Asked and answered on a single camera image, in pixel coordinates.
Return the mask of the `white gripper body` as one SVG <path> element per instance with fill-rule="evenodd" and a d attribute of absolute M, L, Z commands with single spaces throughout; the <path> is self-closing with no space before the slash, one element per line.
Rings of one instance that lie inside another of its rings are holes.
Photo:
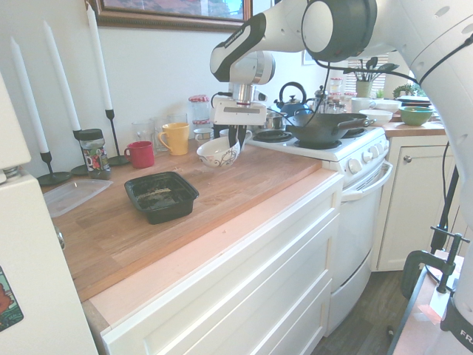
<path fill-rule="evenodd" d="M 216 125 L 261 126 L 266 120 L 267 107 L 257 102 L 239 105 L 230 98 L 217 97 L 213 105 L 211 122 Z"/>

